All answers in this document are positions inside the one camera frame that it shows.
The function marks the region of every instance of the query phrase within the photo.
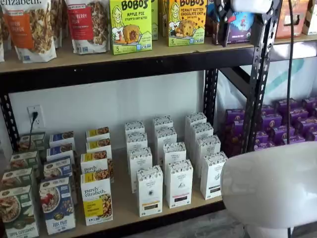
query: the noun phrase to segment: bobo's oat bites box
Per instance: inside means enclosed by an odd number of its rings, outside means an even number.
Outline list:
[[[110,0],[113,54],[152,49],[151,0]]]
[[[207,0],[168,1],[168,46],[203,44]]]

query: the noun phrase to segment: green box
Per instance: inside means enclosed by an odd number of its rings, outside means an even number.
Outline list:
[[[110,0],[113,54],[152,49],[151,0]]]

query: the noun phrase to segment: orange label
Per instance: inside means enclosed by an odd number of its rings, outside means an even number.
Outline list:
[[[23,11],[9,11],[4,14],[4,20],[15,46],[26,49],[34,47],[29,14],[24,14]]]

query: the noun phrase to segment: white wall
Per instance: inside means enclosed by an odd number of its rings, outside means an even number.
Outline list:
[[[10,99],[20,134],[30,130],[27,106],[41,105],[45,131],[74,130],[76,147],[83,153],[86,130],[109,126],[113,148],[123,148],[126,122],[144,120],[152,138],[151,120],[156,116],[171,115],[182,137],[184,117],[201,111],[203,87],[203,72],[189,72],[14,93]],[[7,140],[1,120],[0,134],[1,141]],[[3,144],[5,151],[11,151],[9,144]]]

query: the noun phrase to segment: black cable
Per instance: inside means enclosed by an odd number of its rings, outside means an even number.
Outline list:
[[[287,144],[289,144],[289,128],[291,126],[291,115],[290,115],[290,91],[291,91],[291,77],[292,77],[292,63],[293,63],[293,49],[294,49],[294,18],[293,18],[293,7],[292,1],[288,0],[289,13],[291,17],[291,49],[289,54],[289,67],[288,67],[288,80],[287,80]]]

